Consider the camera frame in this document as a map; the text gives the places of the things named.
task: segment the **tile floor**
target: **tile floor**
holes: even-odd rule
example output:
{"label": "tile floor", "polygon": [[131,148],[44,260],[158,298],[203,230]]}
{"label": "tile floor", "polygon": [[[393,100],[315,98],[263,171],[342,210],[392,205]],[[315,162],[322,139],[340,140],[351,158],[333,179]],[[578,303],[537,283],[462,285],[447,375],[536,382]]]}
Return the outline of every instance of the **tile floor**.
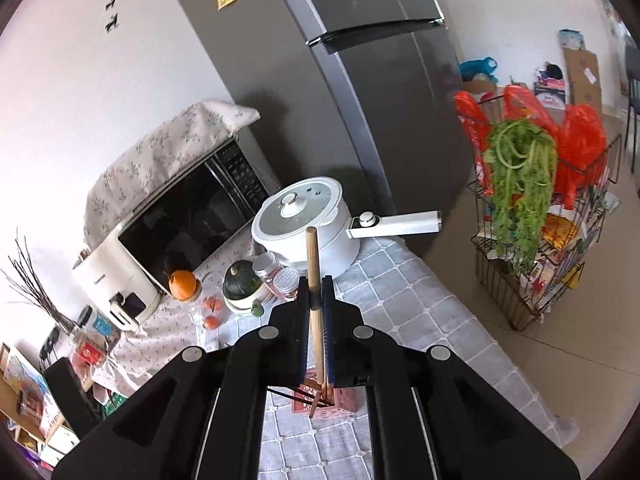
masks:
{"label": "tile floor", "polygon": [[[607,132],[622,121],[605,117]],[[564,450],[587,478],[607,455],[640,401],[640,200],[624,160],[609,189],[622,204],[606,220],[585,258],[576,290],[569,290],[523,333],[509,329],[475,277],[474,197],[465,191],[443,232],[424,257],[478,317],[558,415],[574,418],[578,437]]]}

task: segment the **microwave oven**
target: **microwave oven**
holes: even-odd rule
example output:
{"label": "microwave oven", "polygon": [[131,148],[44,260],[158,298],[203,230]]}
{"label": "microwave oven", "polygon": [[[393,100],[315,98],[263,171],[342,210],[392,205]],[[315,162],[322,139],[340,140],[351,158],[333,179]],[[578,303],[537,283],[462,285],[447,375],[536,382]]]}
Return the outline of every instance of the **microwave oven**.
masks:
{"label": "microwave oven", "polygon": [[168,294],[174,270],[194,271],[278,188],[257,143],[241,130],[142,203],[120,225],[118,241]]}

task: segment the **white wall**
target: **white wall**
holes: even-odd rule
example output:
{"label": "white wall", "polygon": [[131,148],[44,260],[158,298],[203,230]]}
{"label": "white wall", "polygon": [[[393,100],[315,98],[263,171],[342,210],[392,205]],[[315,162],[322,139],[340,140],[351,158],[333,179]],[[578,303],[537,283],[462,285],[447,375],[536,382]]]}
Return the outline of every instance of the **white wall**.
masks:
{"label": "white wall", "polygon": [[558,30],[580,30],[598,56],[602,101],[616,105],[620,76],[600,0],[444,0],[442,7],[463,60],[495,58],[502,85],[510,76],[531,85],[545,61],[564,69]]}
{"label": "white wall", "polygon": [[[76,316],[70,269],[100,173],[206,98],[231,101],[177,0],[24,0],[0,36],[0,267],[25,235],[49,295]],[[104,26],[118,13],[119,27]],[[52,327],[0,276],[0,340],[33,359]]]}

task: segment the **refrigerator door handle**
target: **refrigerator door handle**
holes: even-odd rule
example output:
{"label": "refrigerator door handle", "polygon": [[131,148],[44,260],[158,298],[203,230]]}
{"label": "refrigerator door handle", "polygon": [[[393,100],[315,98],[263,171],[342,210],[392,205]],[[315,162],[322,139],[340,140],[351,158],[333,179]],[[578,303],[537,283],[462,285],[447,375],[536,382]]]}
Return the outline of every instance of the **refrigerator door handle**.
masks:
{"label": "refrigerator door handle", "polygon": [[323,44],[329,54],[340,52],[354,46],[372,41],[384,40],[400,34],[409,34],[418,30],[445,27],[442,18],[432,20],[401,20],[398,22],[371,23],[357,27],[342,28],[332,32],[325,32],[317,38],[306,42],[309,47]]}

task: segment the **pink plastic crate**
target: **pink plastic crate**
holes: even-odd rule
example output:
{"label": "pink plastic crate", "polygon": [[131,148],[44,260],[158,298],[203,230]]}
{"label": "pink plastic crate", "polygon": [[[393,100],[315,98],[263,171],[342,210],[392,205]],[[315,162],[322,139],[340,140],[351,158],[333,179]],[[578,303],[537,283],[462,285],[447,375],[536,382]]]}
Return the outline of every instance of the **pink plastic crate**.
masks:
{"label": "pink plastic crate", "polygon": [[[307,379],[316,380],[316,369],[309,368],[306,371],[305,377]],[[313,388],[309,388],[304,384],[300,385],[300,389],[304,390],[312,395],[316,394],[316,391]],[[331,416],[340,416],[346,413],[355,413],[356,412],[356,399],[355,392],[353,388],[333,388],[334,390],[334,405],[327,406],[324,408],[317,408],[314,413],[314,418],[329,418]],[[308,399],[308,397],[302,396],[297,392],[293,393],[294,397],[297,399]],[[291,401],[291,411],[293,413],[308,413],[311,411],[311,405],[305,404],[304,402],[299,402],[298,400]]]}

